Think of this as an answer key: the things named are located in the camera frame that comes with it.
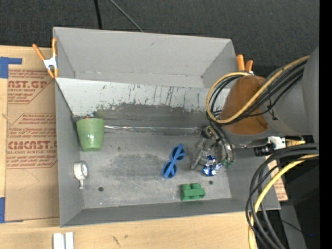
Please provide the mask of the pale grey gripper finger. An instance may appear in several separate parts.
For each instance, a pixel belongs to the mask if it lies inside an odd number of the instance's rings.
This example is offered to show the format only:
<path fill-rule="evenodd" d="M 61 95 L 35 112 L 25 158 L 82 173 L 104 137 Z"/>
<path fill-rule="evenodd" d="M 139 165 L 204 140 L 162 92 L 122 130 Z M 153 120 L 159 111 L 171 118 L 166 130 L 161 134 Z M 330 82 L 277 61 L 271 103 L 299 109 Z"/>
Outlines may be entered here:
<path fill-rule="evenodd" d="M 196 146 L 196 149 L 192 155 L 191 169 L 195 169 L 199 161 L 205 156 L 206 152 L 205 146 L 206 146 L 206 139 L 202 139 L 202 141 L 199 142 L 198 145 Z"/>
<path fill-rule="evenodd" d="M 205 166 L 208 162 L 208 156 L 210 155 L 209 151 L 201 150 L 198 155 L 198 165 Z"/>

